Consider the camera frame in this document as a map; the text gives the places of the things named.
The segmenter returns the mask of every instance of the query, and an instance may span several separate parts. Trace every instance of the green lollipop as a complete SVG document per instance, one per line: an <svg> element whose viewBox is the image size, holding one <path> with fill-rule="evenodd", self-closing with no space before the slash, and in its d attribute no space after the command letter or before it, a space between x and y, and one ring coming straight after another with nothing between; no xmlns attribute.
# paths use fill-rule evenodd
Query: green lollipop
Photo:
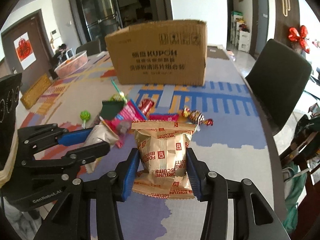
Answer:
<svg viewBox="0 0 320 240"><path fill-rule="evenodd" d="M87 110L84 110L80 113L80 118L83 121L82 128L85 129L85 123L90 120L91 114Z"/></svg>

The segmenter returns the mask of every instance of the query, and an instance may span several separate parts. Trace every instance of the door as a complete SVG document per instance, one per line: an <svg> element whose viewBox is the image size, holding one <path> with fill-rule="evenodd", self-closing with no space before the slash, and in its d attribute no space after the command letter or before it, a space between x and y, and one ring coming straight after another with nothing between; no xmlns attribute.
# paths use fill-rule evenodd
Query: door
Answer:
<svg viewBox="0 0 320 240"><path fill-rule="evenodd" d="M227 41L230 40L231 35L231 12L233 11L233 0L228 0L228 32Z"/></svg>
<svg viewBox="0 0 320 240"><path fill-rule="evenodd" d="M18 53L16 43L20 43L19 48L25 49L25 61ZM2 45L5 58L12 73L22 73L21 93L26 92L43 74L49 74L51 65L49 55L45 49L44 40L41 36L39 14L30 16L18 23L8 31L2 33Z"/></svg>
<svg viewBox="0 0 320 240"><path fill-rule="evenodd" d="M288 39L290 27L300 29L300 9L298 0L276 0L275 40L291 47Z"/></svg>
<svg viewBox="0 0 320 240"><path fill-rule="evenodd" d="M83 29L87 41L100 40L106 48L104 37L122 28L119 8L116 0L79 0L79 11L83 12Z"/></svg>
<svg viewBox="0 0 320 240"><path fill-rule="evenodd" d="M252 0L252 35L249 54L257 59L267 43L269 0Z"/></svg>

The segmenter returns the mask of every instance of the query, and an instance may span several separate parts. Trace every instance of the gray door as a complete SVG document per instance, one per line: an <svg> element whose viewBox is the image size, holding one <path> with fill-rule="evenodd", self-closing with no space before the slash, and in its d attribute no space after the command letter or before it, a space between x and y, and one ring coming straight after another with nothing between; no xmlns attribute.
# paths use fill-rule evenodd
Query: gray door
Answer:
<svg viewBox="0 0 320 240"><path fill-rule="evenodd" d="M267 42L268 35L268 0L258 0L258 34L255 49L255 55L260 55L264 45Z"/></svg>

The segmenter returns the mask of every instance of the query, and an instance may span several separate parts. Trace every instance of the table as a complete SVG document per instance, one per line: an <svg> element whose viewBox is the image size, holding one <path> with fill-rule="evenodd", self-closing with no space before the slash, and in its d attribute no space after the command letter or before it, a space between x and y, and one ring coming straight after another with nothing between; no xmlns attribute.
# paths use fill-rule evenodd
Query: table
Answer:
<svg viewBox="0 0 320 240"><path fill-rule="evenodd" d="M203 87L149 84L119 85L119 88L136 103L145 97L153 98L156 101L152 109L154 113L176 113L188 106L191 110L202 111L206 118L212 118L214 125L202 126L189 145L197 158L226 179L251 179L270 206L276 208L278 216L283 215L281 166L270 127L261 107L255 106L256 101L244 79L224 49L222 52L223 55L218 48L208 48ZM108 54L90 57L88 64L80 71L56 82L47 90L31 109L31 116L27 116L23 126L57 122L69 130L80 129L80 111L87 109L93 116L98 114L101 100L115 93L110 82L110 77L114 76ZM79 177L84 181L99 178L125 160L135 146L133 135L129 135L123 148L113 147L94 173L87 174L82 168ZM55 146L37 158L60 158L75 147L78 146ZM232 239L233 234L232 206L232 201L229 201L227 239ZM205 210L206 203L196 199L164 200L134 192L125 203L118 203L125 240L199 239ZM97 239L95 224L95 201L92 201L92 239Z"/></svg>

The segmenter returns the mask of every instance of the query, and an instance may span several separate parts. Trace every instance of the red wrapped candy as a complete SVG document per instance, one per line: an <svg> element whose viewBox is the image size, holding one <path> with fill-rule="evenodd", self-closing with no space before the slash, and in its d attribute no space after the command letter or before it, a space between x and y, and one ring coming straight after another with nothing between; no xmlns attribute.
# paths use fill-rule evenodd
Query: red wrapped candy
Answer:
<svg viewBox="0 0 320 240"><path fill-rule="evenodd" d="M295 27L290 27L289 28L289 35L288 35L288 39L292 42L299 42L301 48L306 52L306 53L310 53L310 47L308 45L308 43L306 42L305 38L308 35L308 30L307 27L305 27L304 25L302 25L300 27L300 33L298 32L298 30Z"/></svg>
<svg viewBox="0 0 320 240"><path fill-rule="evenodd" d="M155 103L152 99L145 98L140 102L140 104L138 105L138 108L144 115L147 115L147 113L151 110L154 104Z"/></svg>

